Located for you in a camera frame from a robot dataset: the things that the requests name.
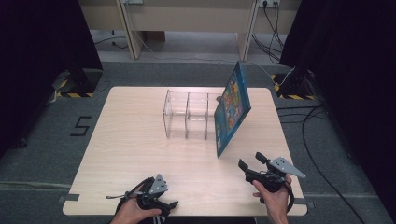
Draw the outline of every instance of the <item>person's right hand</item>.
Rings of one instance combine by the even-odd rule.
[[[289,175],[286,175],[286,181],[291,184],[291,178]],[[287,213],[289,194],[285,187],[282,186],[279,191],[271,193],[257,180],[253,180],[253,185],[259,191],[253,193],[253,196],[264,199],[265,206],[267,207],[267,214],[271,222],[274,224],[288,223]]]

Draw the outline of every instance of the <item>book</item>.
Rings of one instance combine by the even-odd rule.
[[[227,147],[250,109],[245,71],[242,63],[238,62],[219,99],[214,115],[218,157]]]

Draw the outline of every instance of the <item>hand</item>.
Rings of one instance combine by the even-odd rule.
[[[286,181],[291,184],[289,175],[286,175]],[[253,180],[253,185],[259,191],[253,193],[253,196],[264,199],[271,222],[274,224],[287,224],[289,194],[285,187],[283,186],[279,191],[271,193],[257,180]]]
[[[161,209],[143,210],[137,204],[136,198],[130,198],[114,216],[111,224],[137,224],[146,217],[156,217]]]

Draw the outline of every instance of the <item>blue book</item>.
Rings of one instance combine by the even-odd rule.
[[[241,62],[238,62],[215,111],[218,157],[227,147],[250,109],[245,72]]]

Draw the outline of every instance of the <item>person's left hand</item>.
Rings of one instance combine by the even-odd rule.
[[[137,224],[147,217],[156,217],[161,209],[143,210],[137,204],[136,198],[130,198],[114,216],[111,224]]]

